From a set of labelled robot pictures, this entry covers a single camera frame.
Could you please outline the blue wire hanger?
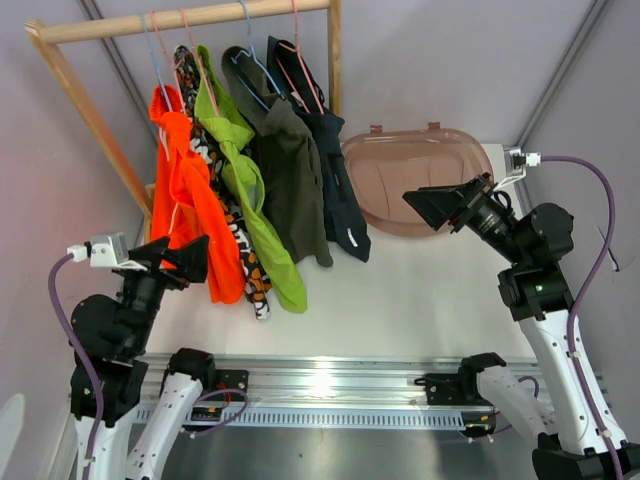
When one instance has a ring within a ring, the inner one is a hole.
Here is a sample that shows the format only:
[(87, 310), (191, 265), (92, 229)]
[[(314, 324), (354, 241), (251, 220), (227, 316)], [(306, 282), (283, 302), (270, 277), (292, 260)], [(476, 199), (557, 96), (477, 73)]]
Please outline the blue wire hanger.
[[(254, 36), (252, 31), (251, 16), (249, 13), (248, 6), (244, 0), (238, 0), (238, 3), (241, 5), (242, 10), (244, 12), (244, 16), (245, 16), (245, 21), (247, 25), (248, 48), (247, 49), (241, 48), (240, 51), (232, 58), (232, 62), (234, 64), (238, 64), (238, 60), (241, 56), (245, 56), (249, 58), (265, 74), (268, 82), (274, 88), (276, 93), (280, 95), (281, 90), (279, 89), (275, 80), (272, 78), (271, 74), (268, 72), (265, 65), (257, 58), (255, 46), (254, 46)], [(245, 87), (245, 89), (250, 93), (250, 95), (254, 98), (254, 100), (262, 107), (262, 109), (269, 112), (270, 107), (264, 101), (263, 97), (257, 93), (256, 89), (250, 86), (248, 81), (242, 75), (237, 74), (237, 78), (241, 82), (241, 84)]]

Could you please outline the olive green shorts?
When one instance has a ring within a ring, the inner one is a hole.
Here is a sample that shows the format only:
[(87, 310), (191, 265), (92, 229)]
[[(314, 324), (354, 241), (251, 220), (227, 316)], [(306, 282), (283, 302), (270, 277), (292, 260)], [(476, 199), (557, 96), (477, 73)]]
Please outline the olive green shorts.
[(320, 266), (331, 267), (320, 158), (309, 128), (241, 47), (224, 51), (221, 68), (231, 97), (255, 132), (252, 151), (266, 187), (267, 219), (295, 263), (313, 256)]

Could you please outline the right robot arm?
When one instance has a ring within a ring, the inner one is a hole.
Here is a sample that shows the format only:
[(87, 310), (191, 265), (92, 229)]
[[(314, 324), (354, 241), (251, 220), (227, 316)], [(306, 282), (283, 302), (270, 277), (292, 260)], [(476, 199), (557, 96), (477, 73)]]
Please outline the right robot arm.
[(581, 339), (578, 305), (560, 268), (574, 246), (573, 217), (543, 203), (522, 218), (500, 202), (488, 174), (453, 186), (420, 187), (403, 199), (434, 230), (469, 228), (504, 257), (499, 292), (537, 360), (550, 397), (527, 392), (496, 353), (464, 358), (456, 389), (496, 407), (531, 447), (540, 479), (629, 479), (639, 446), (615, 420)]

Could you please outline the navy blue shorts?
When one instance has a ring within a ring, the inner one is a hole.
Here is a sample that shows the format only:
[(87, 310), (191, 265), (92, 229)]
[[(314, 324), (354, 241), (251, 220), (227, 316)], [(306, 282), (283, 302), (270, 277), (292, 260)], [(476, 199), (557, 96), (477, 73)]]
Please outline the navy blue shorts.
[(306, 113), (302, 109), (294, 98), (292, 89), (277, 63), (280, 60), (285, 68), (293, 67), (294, 80), (298, 80), (297, 64), (291, 64), (292, 53), (283, 49), (279, 45), (280, 41), (286, 45), (293, 45), (287, 40), (269, 37), (267, 70), (287, 99), (293, 104), (294, 111), (308, 127), (316, 143), (323, 181), (327, 239), (337, 243), (352, 257), (366, 263), (370, 257), (371, 240), (345, 167), (340, 142), (344, 120), (325, 105), (324, 93), (307, 64), (307, 69), (316, 86), (320, 101), (323, 103), (325, 113)]

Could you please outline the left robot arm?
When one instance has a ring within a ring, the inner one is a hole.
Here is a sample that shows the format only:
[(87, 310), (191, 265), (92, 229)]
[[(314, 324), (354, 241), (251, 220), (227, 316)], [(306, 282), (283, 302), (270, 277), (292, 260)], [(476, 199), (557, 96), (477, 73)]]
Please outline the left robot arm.
[(181, 247), (168, 237), (134, 249), (120, 233), (96, 235), (67, 253), (75, 262), (106, 268), (122, 277), (116, 297), (95, 294), (73, 310), (69, 342), (76, 367), (71, 377), (71, 413), (78, 440), (80, 479), (159, 479), (179, 434), (203, 400), (249, 404), (247, 372), (229, 381), (212, 354), (181, 348), (166, 366), (159, 400), (136, 444), (129, 443), (149, 365), (142, 357), (161, 301), (207, 278), (209, 238)]

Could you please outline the pink wire hanger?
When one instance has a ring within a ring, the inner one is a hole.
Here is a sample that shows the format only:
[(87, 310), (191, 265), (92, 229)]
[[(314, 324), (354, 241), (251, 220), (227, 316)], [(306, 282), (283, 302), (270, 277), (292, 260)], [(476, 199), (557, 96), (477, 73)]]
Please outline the pink wire hanger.
[(293, 67), (285, 68), (280, 60), (277, 61), (280, 70), (284, 74), (289, 86), (292, 89), (294, 98), (299, 102), (300, 106), (306, 113), (320, 113), (324, 114), (324, 106), (320, 101), (319, 94), (316, 90), (316, 86), (312, 81), (312, 78), (307, 69), (306, 63), (301, 55), (300, 41), (299, 41), (299, 12), (297, 2), (291, 0), (294, 15), (294, 42), (293, 45), (286, 45), (283, 41), (279, 42), (279, 45), (292, 53), (291, 64), (296, 63), (299, 71), (298, 80), (294, 80)]

